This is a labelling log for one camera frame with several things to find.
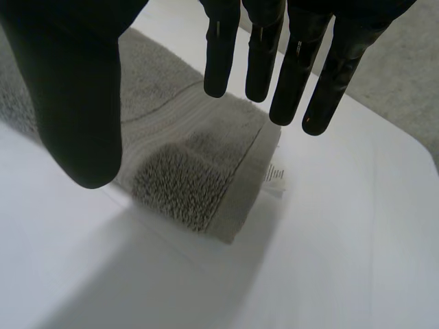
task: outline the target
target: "white surface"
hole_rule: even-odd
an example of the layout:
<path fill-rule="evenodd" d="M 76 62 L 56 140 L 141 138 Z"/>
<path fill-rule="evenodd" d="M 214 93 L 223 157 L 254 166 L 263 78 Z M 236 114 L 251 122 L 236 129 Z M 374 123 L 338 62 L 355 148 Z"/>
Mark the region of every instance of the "white surface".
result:
<path fill-rule="evenodd" d="M 152 0 L 133 26 L 203 71 L 206 24 L 196 1 Z M 229 91 L 240 97 L 247 42 L 239 31 Z M 115 186 L 76 186 L 0 124 L 0 328 L 439 328 L 431 157 L 349 97 L 324 135 L 307 136 L 315 83 L 276 153 L 283 199 L 262 192 L 231 246 Z"/>

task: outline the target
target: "terry cloth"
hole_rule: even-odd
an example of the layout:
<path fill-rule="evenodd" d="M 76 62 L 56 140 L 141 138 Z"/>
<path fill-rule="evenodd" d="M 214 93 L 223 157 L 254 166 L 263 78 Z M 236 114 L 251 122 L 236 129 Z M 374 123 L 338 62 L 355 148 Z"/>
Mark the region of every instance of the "terry cloth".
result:
<path fill-rule="evenodd" d="M 38 140 L 0 30 L 0 119 Z M 259 193 L 280 128 L 250 102 L 205 95 L 202 76 L 129 29 L 119 39 L 123 157 L 115 182 L 189 229 L 231 243 Z"/>

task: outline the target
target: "black finger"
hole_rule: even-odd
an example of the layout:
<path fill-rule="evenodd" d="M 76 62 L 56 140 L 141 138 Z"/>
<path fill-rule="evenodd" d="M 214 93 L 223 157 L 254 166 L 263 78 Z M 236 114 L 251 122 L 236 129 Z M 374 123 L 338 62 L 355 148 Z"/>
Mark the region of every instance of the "black finger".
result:
<path fill-rule="evenodd" d="M 270 119 L 278 125 L 289 125 L 294 118 L 332 16 L 331 13 L 302 10 L 291 6 L 290 2 L 288 15 L 288 48 L 270 108 Z"/>
<path fill-rule="evenodd" d="M 246 96 L 261 102 L 268 94 L 283 26 L 285 0 L 244 0 L 252 21 L 248 51 Z"/>
<path fill-rule="evenodd" d="M 386 28 L 370 29 L 336 18 L 331 48 L 302 121 L 306 133 L 317 136 L 327 129 L 365 50 Z"/>
<path fill-rule="evenodd" d="M 232 69 L 240 18 L 239 0 L 201 0 L 201 3 L 209 17 L 204 91 L 212 97 L 221 97 L 226 92 Z"/>
<path fill-rule="evenodd" d="M 41 141 L 73 180 L 97 188 L 109 183 L 121 164 L 117 40 L 81 36 L 82 26 L 45 14 L 23 6 L 0 8 Z"/>

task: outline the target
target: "gray towel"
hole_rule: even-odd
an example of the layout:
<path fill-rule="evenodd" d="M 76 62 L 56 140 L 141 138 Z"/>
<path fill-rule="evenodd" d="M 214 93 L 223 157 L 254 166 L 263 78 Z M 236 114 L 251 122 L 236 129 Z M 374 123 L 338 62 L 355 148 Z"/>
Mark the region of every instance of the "gray towel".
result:
<path fill-rule="evenodd" d="M 115 182 L 189 229 L 231 243 L 280 128 L 249 102 L 204 94 L 202 76 L 129 29 L 119 40 L 122 166 Z M 0 30 L 0 119 L 38 140 L 32 104 Z"/>

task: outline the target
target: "floor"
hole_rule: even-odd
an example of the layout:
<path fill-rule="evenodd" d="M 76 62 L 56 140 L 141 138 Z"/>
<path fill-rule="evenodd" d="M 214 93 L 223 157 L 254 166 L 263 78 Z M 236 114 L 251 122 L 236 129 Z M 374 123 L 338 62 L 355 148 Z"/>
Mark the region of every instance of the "floor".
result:
<path fill-rule="evenodd" d="M 287 20 L 279 49 L 287 46 Z M 439 167 L 439 2 L 418 0 L 365 53 L 348 95 L 420 141 Z M 241 26 L 250 30 L 246 17 Z M 313 68 L 331 45 L 331 22 Z"/>

